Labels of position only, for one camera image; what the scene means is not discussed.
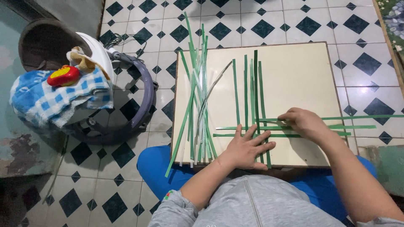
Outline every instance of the hand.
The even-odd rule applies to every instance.
[[[273,149],[276,143],[272,141],[261,145],[261,142],[270,136],[271,131],[269,130],[252,139],[256,128],[256,124],[252,125],[242,137],[242,126],[241,124],[237,125],[234,138],[227,149],[217,158],[218,161],[221,164],[231,165],[232,168],[268,170],[264,163],[255,162],[255,157],[262,152]]]
[[[305,109],[292,107],[280,115],[278,119],[286,120],[286,123],[292,126],[299,135],[316,144],[319,144],[329,135],[335,134],[317,114]]]

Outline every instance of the hoodie zipper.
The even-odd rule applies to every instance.
[[[262,227],[262,223],[261,223],[261,220],[260,220],[259,215],[258,215],[257,207],[255,206],[254,198],[253,198],[253,195],[252,195],[251,190],[250,190],[250,185],[248,184],[247,180],[244,180],[244,184],[246,186],[248,196],[250,197],[252,209],[254,210],[255,219],[257,220],[258,227]]]

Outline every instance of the person's left hand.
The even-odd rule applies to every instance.
[[[217,158],[218,161],[231,165],[233,168],[268,170],[264,163],[255,162],[255,157],[262,152],[273,149],[276,143],[272,141],[261,145],[261,142],[271,135],[269,130],[252,139],[256,128],[256,124],[252,125],[242,137],[242,126],[241,124],[237,125],[233,140]]]

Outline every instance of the gray hoodie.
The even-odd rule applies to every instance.
[[[358,226],[404,227],[404,222],[376,218]],[[311,204],[309,197],[288,182],[264,175],[236,178],[221,185],[206,209],[196,207],[175,191],[163,199],[149,227],[291,227],[344,224]]]

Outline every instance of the blue checkered towel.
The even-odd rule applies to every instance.
[[[112,83],[98,66],[92,73],[80,71],[79,81],[71,86],[52,87],[46,79],[54,71],[31,71],[17,78],[11,87],[10,105],[27,125],[42,131],[63,129],[76,108],[113,108]]]

